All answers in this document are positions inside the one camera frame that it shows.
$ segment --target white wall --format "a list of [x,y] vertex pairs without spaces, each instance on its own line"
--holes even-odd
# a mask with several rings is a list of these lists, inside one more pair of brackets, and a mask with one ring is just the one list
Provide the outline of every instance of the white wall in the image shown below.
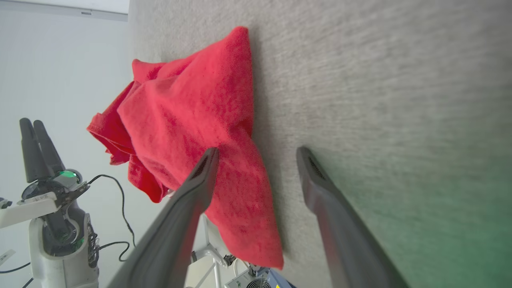
[[[131,81],[131,53],[126,22],[0,10],[0,197],[17,202],[27,186],[18,121],[40,119],[66,167],[85,179],[117,177],[126,193],[126,217],[136,240],[162,207],[126,179],[127,166],[110,166],[105,148],[86,127]],[[78,204],[91,214],[101,244],[130,241],[121,216],[121,194],[112,180],[99,179]],[[0,254],[17,253],[0,270],[30,261],[28,222],[0,230]],[[100,287],[120,263],[122,245],[101,250]],[[31,269],[0,275],[1,287],[22,287]],[[29,288],[40,287],[33,281]]]
[[9,0],[128,14],[130,0]]

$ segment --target gray sofa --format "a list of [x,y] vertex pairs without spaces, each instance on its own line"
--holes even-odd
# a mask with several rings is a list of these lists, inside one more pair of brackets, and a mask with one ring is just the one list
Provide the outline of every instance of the gray sofa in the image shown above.
[[301,145],[412,287],[506,287],[511,15],[509,0],[131,0],[129,23],[144,61],[249,28],[253,139],[298,288],[331,286]]

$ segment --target white tag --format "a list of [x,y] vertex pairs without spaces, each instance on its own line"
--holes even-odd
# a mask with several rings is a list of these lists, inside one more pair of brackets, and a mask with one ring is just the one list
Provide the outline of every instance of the white tag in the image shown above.
[[10,249],[9,251],[3,253],[1,256],[0,256],[0,266],[2,266],[2,264],[5,263],[5,261],[7,261],[7,259],[9,259],[12,255],[14,255],[14,253],[16,253],[16,251]]

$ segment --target red cloth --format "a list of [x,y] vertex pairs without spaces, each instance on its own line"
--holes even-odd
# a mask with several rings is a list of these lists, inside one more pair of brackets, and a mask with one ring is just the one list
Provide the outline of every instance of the red cloth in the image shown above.
[[248,30],[185,59],[133,61],[134,81],[87,128],[111,154],[129,161],[128,179],[160,202],[176,190],[206,149],[220,151],[208,218],[236,257],[282,269],[272,193],[251,140],[252,62]]

